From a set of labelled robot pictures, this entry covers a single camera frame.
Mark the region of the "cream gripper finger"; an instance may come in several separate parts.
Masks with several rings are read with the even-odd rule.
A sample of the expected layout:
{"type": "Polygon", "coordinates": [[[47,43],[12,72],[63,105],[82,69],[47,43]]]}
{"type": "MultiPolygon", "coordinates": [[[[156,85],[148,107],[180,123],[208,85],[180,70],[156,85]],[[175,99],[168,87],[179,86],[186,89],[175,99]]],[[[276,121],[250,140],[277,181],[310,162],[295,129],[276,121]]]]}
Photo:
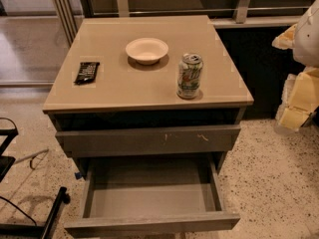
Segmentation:
{"type": "Polygon", "coordinates": [[[297,25],[294,24],[272,41],[272,46],[277,49],[287,50],[294,47],[294,35],[297,25]]]}
{"type": "Polygon", "coordinates": [[[281,101],[277,123],[297,131],[319,107],[319,69],[306,67],[298,75],[289,74],[281,101]]]}

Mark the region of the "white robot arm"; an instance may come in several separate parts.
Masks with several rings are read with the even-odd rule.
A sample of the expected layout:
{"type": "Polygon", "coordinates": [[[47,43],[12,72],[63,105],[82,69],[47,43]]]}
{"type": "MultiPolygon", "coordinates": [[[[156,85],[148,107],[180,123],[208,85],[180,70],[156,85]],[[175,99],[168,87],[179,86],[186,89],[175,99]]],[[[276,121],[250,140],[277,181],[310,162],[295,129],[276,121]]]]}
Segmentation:
{"type": "Polygon", "coordinates": [[[298,131],[319,108],[319,0],[295,25],[277,36],[272,46],[291,49],[293,59],[305,67],[297,76],[288,75],[275,116],[278,132],[298,131]]]}

